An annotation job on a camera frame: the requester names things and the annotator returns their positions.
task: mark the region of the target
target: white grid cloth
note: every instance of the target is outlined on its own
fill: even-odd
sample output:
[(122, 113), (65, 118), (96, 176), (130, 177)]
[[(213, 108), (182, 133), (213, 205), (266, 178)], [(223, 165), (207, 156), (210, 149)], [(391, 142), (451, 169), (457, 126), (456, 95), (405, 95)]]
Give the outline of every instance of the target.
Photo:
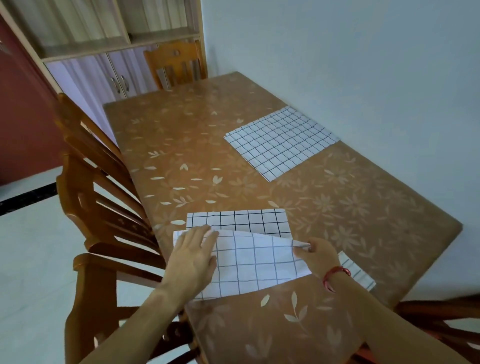
[(340, 139), (290, 106), (224, 136), (269, 182)]
[[(174, 231), (173, 244), (184, 231)], [(296, 258), (292, 246), (308, 246), (293, 239), (247, 231), (219, 230), (213, 255), (217, 268), (212, 282), (195, 299), (204, 300), (258, 291), (311, 272)], [(347, 255), (340, 252), (340, 264), (350, 269), (352, 277), (367, 290), (375, 281)]]
[(291, 238), (287, 214), (283, 208), (221, 212), (189, 212), (187, 228), (208, 224), (215, 230), (251, 231)]

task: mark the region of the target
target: hand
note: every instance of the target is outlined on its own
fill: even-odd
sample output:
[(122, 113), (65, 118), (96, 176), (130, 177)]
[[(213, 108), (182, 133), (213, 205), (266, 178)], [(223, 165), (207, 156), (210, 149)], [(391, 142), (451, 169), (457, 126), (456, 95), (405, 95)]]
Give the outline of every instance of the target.
[(333, 267), (340, 265), (335, 248), (325, 239), (310, 238), (308, 251), (294, 247), (293, 253), (307, 263), (308, 269), (320, 279)]
[(184, 232), (175, 244), (168, 260), (160, 286), (168, 287), (169, 294), (179, 307), (198, 295), (212, 281), (216, 256), (212, 250), (218, 232), (212, 232), (202, 244), (210, 226), (194, 227)]

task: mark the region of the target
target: wooden chair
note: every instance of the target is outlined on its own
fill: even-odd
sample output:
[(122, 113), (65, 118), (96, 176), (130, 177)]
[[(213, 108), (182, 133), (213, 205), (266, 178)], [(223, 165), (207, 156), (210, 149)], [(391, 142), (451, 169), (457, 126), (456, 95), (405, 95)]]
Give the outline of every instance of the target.
[[(74, 155), (65, 155), (62, 174), (57, 177), (60, 204), (85, 236), (87, 250), (164, 269), (166, 263), (150, 226), (138, 215), (94, 191), (94, 183), (137, 214), (144, 213), (139, 202), (97, 168)], [(155, 253), (121, 242), (117, 237), (150, 248)]]
[[(86, 157), (135, 197), (138, 193), (118, 147), (66, 94), (58, 95), (55, 123), (79, 157)], [(148, 221), (146, 214), (142, 218)]]
[[(73, 309), (65, 323), (65, 363), (78, 364), (128, 319), (138, 307), (117, 306), (117, 280), (156, 287), (162, 278), (156, 274), (118, 263), (93, 254), (81, 254), (73, 260), (78, 272)], [(190, 350), (170, 364), (185, 364), (198, 357), (200, 349), (186, 316), (172, 322), (153, 350), (150, 359), (181, 345)]]
[[(451, 328), (444, 322), (459, 318), (480, 318), (480, 294), (448, 301), (404, 301), (397, 305), (395, 312), (451, 347), (472, 364), (480, 364), (480, 351), (468, 344), (480, 345), (480, 334)], [(376, 363), (367, 345), (363, 345), (352, 359), (360, 364)]]
[(157, 74), (157, 70), (160, 69), (165, 71), (170, 86), (194, 81), (192, 62), (198, 62), (200, 78), (206, 78), (200, 42), (198, 40), (194, 43), (164, 43), (159, 45), (158, 49), (144, 51), (144, 56), (159, 90), (163, 89), (160, 77)]

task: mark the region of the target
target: red bracelet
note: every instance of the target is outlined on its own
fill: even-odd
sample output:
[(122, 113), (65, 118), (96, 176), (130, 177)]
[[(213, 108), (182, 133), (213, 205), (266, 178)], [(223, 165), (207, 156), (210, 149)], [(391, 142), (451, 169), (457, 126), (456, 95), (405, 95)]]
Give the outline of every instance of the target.
[(328, 282), (328, 279), (330, 278), (330, 276), (336, 272), (345, 272), (347, 273), (349, 276), (352, 275), (352, 273), (346, 269), (346, 268), (343, 268), (342, 266), (336, 266), (336, 267), (333, 267), (332, 269), (330, 269), (326, 274), (325, 274), (325, 277), (324, 277), (324, 280), (323, 280), (323, 283), (324, 283), (324, 287), (327, 291), (331, 292), (331, 293), (335, 293), (335, 290), (332, 288), (331, 284)]

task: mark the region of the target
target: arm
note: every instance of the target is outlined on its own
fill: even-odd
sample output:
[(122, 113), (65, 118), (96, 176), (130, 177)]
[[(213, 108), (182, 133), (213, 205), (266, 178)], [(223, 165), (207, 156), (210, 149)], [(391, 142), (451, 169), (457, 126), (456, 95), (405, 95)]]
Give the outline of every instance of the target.
[[(324, 239), (311, 238), (309, 251), (294, 248), (310, 271), (320, 279), (340, 261), (334, 247)], [(352, 316), (355, 328), (380, 363), (468, 364), (460, 354), (378, 302), (366, 289), (343, 272), (329, 279)]]
[(212, 280), (218, 232), (203, 243), (205, 225), (183, 233), (173, 248), (162, 282), (140, 308), (81, 364), (144, 364), (182, 307)]

